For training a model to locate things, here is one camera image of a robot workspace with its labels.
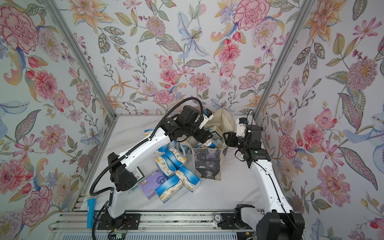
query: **blue lily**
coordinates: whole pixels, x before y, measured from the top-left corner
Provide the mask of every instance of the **blue lily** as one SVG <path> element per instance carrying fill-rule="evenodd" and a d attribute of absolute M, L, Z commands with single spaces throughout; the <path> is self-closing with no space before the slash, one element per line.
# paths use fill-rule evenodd
<path fill-rule="evenodd" d="M 194 50 L 199 56 L 209 55 L 209 53 L 207 53 L 202 46 L 199 46 L 196 43 L 196 41 L 199 41 L 203 33 L 201 30 L 201 26 L 199 26 L 197 29 L 192 29 L 191 33 L 189 33 L 189 20 L 187 16 L 182 12 L 178 12 L 177 17 L 179 18 L 179 24 L 177 25 L 177 29 L 179 30 L 179 33 L 181 33 L 181 41 L 187 44 L 187 49 L 183 54 L 179 55 L 179 58 L 187 58 L 189 56 L 189 51 L 191 50 Z"/>
<path fill-rule="evenodd" d="M 90 128 L 89 131 L 90 131 L 89 137 L 87 136 L 82 137 L 80 139 L 80 142 L 84 143 L 85 145 L 90 145 L 94 143 L 96 143 L 97 145 L 100 145 L 101 142 L 99 138 L 103 134 L 103 129 L 101 129 L 101 131 L 98 134 L 95 134 L 96 132 L 93 130 L 93 128 Z"/>
<path fill-rule="evenodd" d="M 369 140 L 372 145 L 376 146 L 372 155 L 373 162 L 380 172 L 384 173 L 384 104 L 383 112 L 373 115 L 371 120 L 374 123 L 373 129 L 367 134 L 359 135 L 352 133 L 350 130 L 344 130 L 343 132 L 351 143 Z"/>
<path fill-rule="evenodd" d="M 8 132 L 7 126 L 1 121 L 1 118 L 6 114 L 19 114 L 26 110 L 29 102 L 11 101 L 7 103 L 0 103 L 0 139 L 2 139 Z"/>

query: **black cable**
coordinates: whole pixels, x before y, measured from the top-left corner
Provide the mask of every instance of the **black cable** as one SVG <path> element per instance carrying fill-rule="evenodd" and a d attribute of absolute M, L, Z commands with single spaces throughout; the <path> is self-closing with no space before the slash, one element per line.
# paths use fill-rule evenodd
<path fill-rule="evenodd" d="M 184 102 L 186 101 L 189 101 L 189 100 L 196 100 L 199 105 L 200 105 L 200 111 L 201 111 L 201 114 L 203 113 L 203 104 L 201 103 L 201 101 L 198 99 L 198 98 L 195 98 L 195 97 L 189 97 L 189 98 L 186 98 L 180 102 L 178 102 L 175 106 L 173 106 L 173 108 L 171 108 L 165 115 L 164 117 L 160 120 L 160 122 L 156 125 L 156 127 L 153 129 L 151 135 L 142 140 L 141 142 L 137 143 L 135 146 L 133 146 L 131 149 L 129 149 L 127 151 L 127 153 L 123 156 L 121 156 L 119 159 L 117 159 L 116 161 L 112 162 L 110 165 L 108 165 L 103 171 L 101 171 L 101 173 L 97 176 L 97 178 L 95 179 L 95 181 L 92 183 L 91 185 L 91 188 L 89 189 L 89 194 L 91 196 L 96 196 L 100 193 L 103 193 L 103 192 L 106 192 L 108 190 L 110 190 L 111 192 L 114 191 L 114 188 L 113 187 L 106 187 L 104 189 L 101 189 L 99 191 L 96 191 L 94 192 L 94 189 L 97 185 L 97 183 L 100 181 L 100 179 L 103 177 L 103 175 L 109 171 L 111 168 L 113 168 L 114 166 L 118 165 L 123 159 L 127 158 L 129 154 L 131 154 L 131 152 L 133 152 L 136 148 L 138 148 L 140 145 L 142 145 L 143 143 L 149 141 L 150 139 L 153 138 L 153 136 L 155 135 L 156 131 L 159 129 L 159 127 L 161 126 L 162 122 L 176 109 L 178 108 L 181 104 L 183 104 Z"/>

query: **orange lily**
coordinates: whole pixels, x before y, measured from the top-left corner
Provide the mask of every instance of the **orange lily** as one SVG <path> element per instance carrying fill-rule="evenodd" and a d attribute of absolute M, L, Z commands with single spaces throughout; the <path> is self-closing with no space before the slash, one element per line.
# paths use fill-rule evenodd
<path fill-rule="evenodd" d="M 112 89 L 115 88 L 115 90 L 119 89 L 120 88 L 120 92 L 122 91 L 122 95 L 120 98 L 122 98 L 122 96 L 124 95 L 124 87 L 129 87 L 129 88 L 133 88 L 133 89 L 137 89 L 137 88 L 134 88 L 134 87 L 131 87 L 131 86 L 128 86 L 126 83 L 130 82 L 130 81 L 125 81 L 125 82 L 121 82 L 121 77 L 120 77 L 120 74 L 119 74 L 119 71 L 116 69 L 116 72 L 118 73 L 118 77 L 119 77 L 119 82 L 116 83 L 115 85 L 113 85 L 111 87 L 111 90 L 109 91 L 109 93 L 111 93 Z"/>
<path fill-rule="evenodd" d="M 269 97 L 273 97 L 273 100 L 274 100 L 274 102 L 272 103 L 273 106 L 270 108 L 274 108 L 277 104 L 279 104 L 281 114 L 283 114 L 283 111 L 281 110 L 281 102 L 285 103 L 285 101 L 282 100 L 281 97 L 284 95 L 285 90 L 287 90 L 287 87 L 288 87 L 288 84 L 285 87 L 284 91 L 279 96 L 277 94 L 272 94 L 271 96 L 269 96 Z"/>

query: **red berry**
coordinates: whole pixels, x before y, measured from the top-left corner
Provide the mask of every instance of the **red berry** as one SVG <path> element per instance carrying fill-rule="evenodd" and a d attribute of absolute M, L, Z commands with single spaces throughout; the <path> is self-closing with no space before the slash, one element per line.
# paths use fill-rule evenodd
<path fill-rule="evenodd" d="M 306 145 L 305 145 L 305 149 L 307 149 L 307 151 L 310 151 L 310 150 L 311 150 L 311 147 L 310 147 L 308 144 L 306 144 Z"/>
<path fill-rule="evenodd" d="M 378 229 L 379 226 L 375 222 L 370 222 L 369 225 L 373 227 L 374 229 Z"/>

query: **green leaf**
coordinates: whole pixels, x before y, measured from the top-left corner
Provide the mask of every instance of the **green leaf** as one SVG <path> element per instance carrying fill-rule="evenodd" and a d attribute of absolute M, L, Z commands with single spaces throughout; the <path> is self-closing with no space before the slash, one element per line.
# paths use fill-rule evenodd
<path fill-rule="evenodd" d="M 333 43 L 333 53 L 339 55 L 344 50 L 345 38 L 340 33 L 336 34 L 335 42 Z"/>
<path fill-rule="evenodd" d="M 159 17 L 161 17 L 162 19 L 164 19 L 165 21 L 169 21 L 169 19 L 168 19 L 168 16 L 167 16 L 167 14 L 164 12 L 164 11 L 158 11 L 157 12 L 158 14 L 159 14 Z"/>
<path fill-rule="evenodd" d="M 321 210 L 330 208 L 331 206 L 323 199 L 316 199 L 313 203 Z"/>
<path fill-rule="evenodd" d="M 145 32 L 143 32 L 143 34 L 141 35 L 139 42 L 141 43 L 141 42 L 143 42 L 143 41 L 145 41 L 145 40 L 147 40 L 147 39 L 151 39 L 151 38 L 154 38 L 154 37 L 155 37 L 155 35 L 153 35 L 153 34 L 150 33 L 149 31 L 145 31 Z"/>
<path fill-rule="evenodd" d="M 67 143 L 68 143 L 68 147 L 70 148 L 74 148 L 74 140 L 68 135 L 67 137 Z"/>
<path fill-rule="evenodd" d="M 341 58 L 334 58 L 325 65 L 328 67 L 336 66 L 341 60 Z"/>
<path fill-rule="evenodd" d="M 368 4 L 367 0 L 355 0 L 352 8 L 352 19 L 356 21 L 364 12 Z"/>
<path fill-rule="evenodd" d="M 288 4 L 287 0 L 275 0 L 269 3 L 271 7 L 280 8 Z"/>
<path fill-rule="evenodd" d="M 293 13 L 288 19 L 287 19 L 287 21 L 285 22 L 285 24 L 287 24 L 288 22 L 290 22 L 290 21 L 292 21 L 292 20 L 295 20 L 296 19 L 296 17 L 297 17 L 297 14 L 298 14 L 299 12 L 295 12 L 295 13 Z"/>
<path fill-rule="evenodd" d="M 33 15 L 36 15 L 38 11 L 39 11 L 39 6 L 31 3 L 28 5 L 28 7 L 26 7 L 25 13 L 30 16 L 33 16 Z"/>
<path fill-rule="evenodd" d="M 137 93 L 132 93 L 132 94 L 129 96 L 129 99 L 130 99 L 130 100 L 134 99 L 135 96 L 136 96 L 136 94 L 137 94 Z"/>
<path fill-rule="evenodd" d="M 176 4 L 174 2 L 165 2 L 164 5 L 167 7 L 167 8 L 171 8 L 171 7 L 175 7 Z"/>

